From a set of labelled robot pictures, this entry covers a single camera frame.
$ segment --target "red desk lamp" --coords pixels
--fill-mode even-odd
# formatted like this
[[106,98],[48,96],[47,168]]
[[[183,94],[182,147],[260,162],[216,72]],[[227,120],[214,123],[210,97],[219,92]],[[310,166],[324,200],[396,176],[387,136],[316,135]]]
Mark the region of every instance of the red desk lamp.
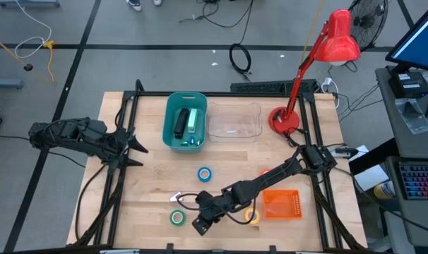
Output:
[[286,107],[278,107],[269,115],[269,125],[279,134],[293,133],[299,126],[299,116],[294,111],[296,96],[305,71],[314,60],[327,61],[332,64],[356,60],[360,57],[360,48],[350,36],[351,15],[348,10],[334,11],[325,22],[321,34],[316,39],[312,50],[299,66],[297,77]]

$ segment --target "yellow tape roll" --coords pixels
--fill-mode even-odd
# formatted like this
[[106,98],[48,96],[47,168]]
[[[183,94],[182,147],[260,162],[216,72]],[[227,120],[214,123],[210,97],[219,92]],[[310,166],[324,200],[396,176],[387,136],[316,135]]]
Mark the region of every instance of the yellow tape roll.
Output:
[[[252,207],[249,207],[249,208],[247,208],[247,210],[245,210],[244,218],[245,218],[246,222],[249,221],[251,213],[253,211],[254,211],[254,209]],[[259,212],[258,212],[258,210],[255,210],[255,219],[252,220],[250,222],[250,224],[255,225],[255,224],[258,224],[258,222],[259,222]]]

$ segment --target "lamp base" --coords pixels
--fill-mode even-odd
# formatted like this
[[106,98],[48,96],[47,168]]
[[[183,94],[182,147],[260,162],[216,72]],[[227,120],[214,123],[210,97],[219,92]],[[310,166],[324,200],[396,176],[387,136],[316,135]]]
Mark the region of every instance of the lamp base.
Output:
[[[269,126],[273,131],[278,134],[293,133],[299,127],[299,116],[295,111],[290,114],[287,119],[283,118],[283,113],[286,111],[286,107],[278,107],[274,109],[269,115]],[[275,115],[278,113],[279,118],[275,119]]]

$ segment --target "lamp shade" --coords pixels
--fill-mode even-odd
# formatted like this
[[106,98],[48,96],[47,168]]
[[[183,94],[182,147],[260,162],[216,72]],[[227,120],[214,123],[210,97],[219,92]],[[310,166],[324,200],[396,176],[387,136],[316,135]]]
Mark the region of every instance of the lamp shade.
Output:
[[314,56],[317,61],[353,61],[360,57],[360,48],[350,36],[351,15],[348,10],[334,11],[328,19],[328,34]]

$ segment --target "white paper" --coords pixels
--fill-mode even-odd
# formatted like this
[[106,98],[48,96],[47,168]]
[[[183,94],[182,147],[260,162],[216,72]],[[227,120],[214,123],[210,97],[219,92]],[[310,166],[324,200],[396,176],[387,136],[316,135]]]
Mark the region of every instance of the white paper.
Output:
[[[358,157],[361,157],[362,155],[368,152],[367,147],[364,145],[358,147],[357,150],[359,152],[354,157],[350,158],[349,162],[353,161],[354,159],[357,159]],[[374,186],[378,185],[379,183],[387,181],[388,176],[385,174],[385,171],[382,169],[382,167],[376,165],[363,171],[360,174],[355,175],[355,180],[357,180],[358,184],[360,185],[360,187],[362,187],[364,191],[367,191],[370,188],[373,188]]]

